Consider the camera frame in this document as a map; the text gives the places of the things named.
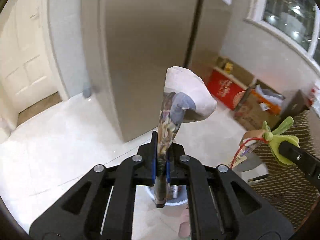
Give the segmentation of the grey printed plastic bag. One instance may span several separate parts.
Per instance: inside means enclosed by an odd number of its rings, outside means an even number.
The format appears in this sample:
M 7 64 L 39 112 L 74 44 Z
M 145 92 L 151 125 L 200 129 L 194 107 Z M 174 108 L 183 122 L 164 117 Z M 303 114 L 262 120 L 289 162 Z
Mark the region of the grey printed plastic bag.
M 195 73 L 179 66 L 167 69 L 157 131 L 154 184 L 157 208 L 163 208 L 167 201 L 170 184 L 167 175 L 167 153 L 181 124 L 205 120 L 216 107 L 216 100 Z

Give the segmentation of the brown cardboard floor box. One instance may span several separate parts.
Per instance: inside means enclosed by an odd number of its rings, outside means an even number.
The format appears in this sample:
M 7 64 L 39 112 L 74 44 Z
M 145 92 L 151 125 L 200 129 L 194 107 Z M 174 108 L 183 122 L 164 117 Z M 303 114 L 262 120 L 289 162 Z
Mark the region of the brown cardboard floor box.
M 234 119 L 249 131 L 260 129 L 264 121 L 274 128 L 280 121 L 285 96 L 226 57 L 218 57 L 215 67 L 248 86 L 236 109 L 232 110 Z

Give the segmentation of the pink slipper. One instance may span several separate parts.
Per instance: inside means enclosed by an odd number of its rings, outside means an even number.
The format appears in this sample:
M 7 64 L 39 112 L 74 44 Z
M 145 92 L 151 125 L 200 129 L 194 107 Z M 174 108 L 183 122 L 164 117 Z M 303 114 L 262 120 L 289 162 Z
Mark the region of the pink slipper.
M 181 238 L 188 238 L 191 235 L 189 207 L 186 207 L 182 212 L 178 235 Z

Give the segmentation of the green plush leaf toy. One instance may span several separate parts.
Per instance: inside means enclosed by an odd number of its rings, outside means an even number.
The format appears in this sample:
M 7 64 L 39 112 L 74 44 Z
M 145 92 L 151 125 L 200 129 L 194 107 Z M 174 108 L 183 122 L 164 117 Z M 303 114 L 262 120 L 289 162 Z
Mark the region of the green plush leaf toy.
M 279 153 L 279 146 L 282 142 L 289 142 L 291 145 L 299 146 L 299 139 L 294 135 L 283 135 L 294 124 L 294 119 L 288 116 L 275 130 L 271 132 L 267 121 L 263 122 L 262 129 L 265 131 L 262 135 L 263 141 L 271 149 L 272 155 L 281 166 L 291 166 L 294 163 Z

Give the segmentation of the beige refrigerator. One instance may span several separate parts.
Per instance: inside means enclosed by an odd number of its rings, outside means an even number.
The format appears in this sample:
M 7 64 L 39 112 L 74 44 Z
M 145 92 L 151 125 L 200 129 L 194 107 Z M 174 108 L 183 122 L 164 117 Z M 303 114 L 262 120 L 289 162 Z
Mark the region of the beige refrigerator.
M 81 0 L 90 85 L 121 140 L 157 126 L 168 68 L 217 57 L 231 10 L 223 0 Z

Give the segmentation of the light blue trash bin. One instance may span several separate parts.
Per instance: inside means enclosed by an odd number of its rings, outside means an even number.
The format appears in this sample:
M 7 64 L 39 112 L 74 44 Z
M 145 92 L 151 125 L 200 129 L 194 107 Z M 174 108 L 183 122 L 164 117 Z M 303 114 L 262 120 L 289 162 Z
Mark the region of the light blue trash bin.
M 146 192 L 150 196 L 150 198 L 153 200 L 153 202 L 156 203 L 155 194 L 154 194 L 154 186 L 146 186 L 145 187 Z M 181 186 L 170 186 L 169 191 L 167 194 L 166 206 L 180 206 L 187 204 L 188 197 L 187 197 L 187 188 L 185 185 Z

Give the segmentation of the red cardboard gift box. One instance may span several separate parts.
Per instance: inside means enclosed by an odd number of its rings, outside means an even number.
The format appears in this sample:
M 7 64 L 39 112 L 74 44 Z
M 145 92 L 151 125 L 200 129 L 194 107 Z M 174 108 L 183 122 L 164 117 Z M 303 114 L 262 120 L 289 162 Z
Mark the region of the red cardboard gift box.
M 248 86 L 218 67 L 213 68 L 206 86 L 212 96 L 231 110 L 236 109 L 248 89 Z

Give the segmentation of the white panel door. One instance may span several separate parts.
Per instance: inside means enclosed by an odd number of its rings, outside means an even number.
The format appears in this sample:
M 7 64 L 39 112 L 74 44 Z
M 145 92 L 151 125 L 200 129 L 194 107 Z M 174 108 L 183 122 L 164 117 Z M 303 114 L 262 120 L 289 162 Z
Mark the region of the white panel door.
M 8 0 L 1 12 L 1 84 L 17 112 L 64 91 L 48 20 L 48 0 Z

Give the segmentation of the white framed window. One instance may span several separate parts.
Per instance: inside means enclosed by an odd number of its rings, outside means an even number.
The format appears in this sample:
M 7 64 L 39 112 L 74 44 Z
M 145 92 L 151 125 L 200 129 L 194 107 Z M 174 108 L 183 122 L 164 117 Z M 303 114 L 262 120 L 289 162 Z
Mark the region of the white framed window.
M 250 0 L 245 21 L 283 42 L 319 74 L 316 0 Z

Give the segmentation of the dark wooden sideboard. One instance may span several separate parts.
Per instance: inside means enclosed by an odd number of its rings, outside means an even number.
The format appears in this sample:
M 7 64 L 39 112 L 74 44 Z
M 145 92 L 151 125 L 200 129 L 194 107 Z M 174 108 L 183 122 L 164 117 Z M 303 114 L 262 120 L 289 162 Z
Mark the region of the dark wooden sideboard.
M 310 103 L 307 96 L 301 90 L 298 90 L 282 112 L 281 119 L 284 120 L 288 116 L 294 117 L 309 108 Z

